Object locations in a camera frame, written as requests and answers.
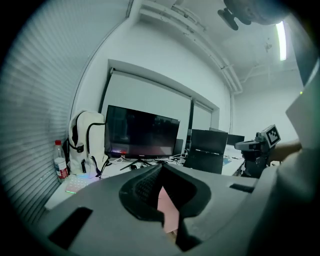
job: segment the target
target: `ceiling fixture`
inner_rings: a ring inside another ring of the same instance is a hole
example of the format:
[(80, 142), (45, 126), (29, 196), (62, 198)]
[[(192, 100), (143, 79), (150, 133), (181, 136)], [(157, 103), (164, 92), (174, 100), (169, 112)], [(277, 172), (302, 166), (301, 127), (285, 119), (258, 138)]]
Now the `ceiling fixture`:
[(276, 25), (276, 30), (278, 31), (279, 37), (280, 61), (285, 61), (287, 59), (287, 42), (285, 26), (283, 21)]

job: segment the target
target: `black monitor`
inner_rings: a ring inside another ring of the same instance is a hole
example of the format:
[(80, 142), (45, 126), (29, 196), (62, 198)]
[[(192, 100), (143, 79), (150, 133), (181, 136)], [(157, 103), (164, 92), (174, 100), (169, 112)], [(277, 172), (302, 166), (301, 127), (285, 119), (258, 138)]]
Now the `black monitor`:
[(180, 121), (118, 106), (108, 106), (105, 152), (112, 156), (154, 158), (172, 156)]
[(245, 141), (245, 136), (239, 136), (239, 135), (233, 135), (233, 134), (228, 134), (228, 140), (227, 144), (234, 146), (238, 142), (244, 142)]
[(225, 152), (228, 133), (224, 131), (192, 129), (191, 150), (222, 155)]

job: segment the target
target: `white backpack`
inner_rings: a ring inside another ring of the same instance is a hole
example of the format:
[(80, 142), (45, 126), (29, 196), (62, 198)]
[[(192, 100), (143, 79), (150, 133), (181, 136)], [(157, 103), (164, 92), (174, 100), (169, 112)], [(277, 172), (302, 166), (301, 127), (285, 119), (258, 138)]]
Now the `white backpack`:
[(102, 114), (81, 111), (69, 123), (71, 174), (98, 177), (109, 163), (105, 154), (105, 118)]

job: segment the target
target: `water bottle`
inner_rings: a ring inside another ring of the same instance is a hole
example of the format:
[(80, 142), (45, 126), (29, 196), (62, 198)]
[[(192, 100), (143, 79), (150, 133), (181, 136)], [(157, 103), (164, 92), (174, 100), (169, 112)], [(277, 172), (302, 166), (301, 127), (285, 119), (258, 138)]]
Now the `water bottle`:
[(62, 183), (68, 177), (68, 170), (67, 170), (65, 153), (61, 146), (61, 140), (55, 141), (53, 159), (54, 159), (54, 168), (55, 168), (56, 174), (58, 175), (59, 181)]

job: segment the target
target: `person's arm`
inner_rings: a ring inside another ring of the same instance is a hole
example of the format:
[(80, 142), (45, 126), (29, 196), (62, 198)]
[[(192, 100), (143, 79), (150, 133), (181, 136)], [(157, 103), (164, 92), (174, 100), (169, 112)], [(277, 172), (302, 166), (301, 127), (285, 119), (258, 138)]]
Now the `person's arm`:
[(298, 152), (301, 149), (301, 143), (299, 140), (295, 140), (288, 143), (280, 143), (275, 145), (274, 150), (271, 151), (268, 163), (272, 161), (282, 162), (287, 156), (292, 153)]

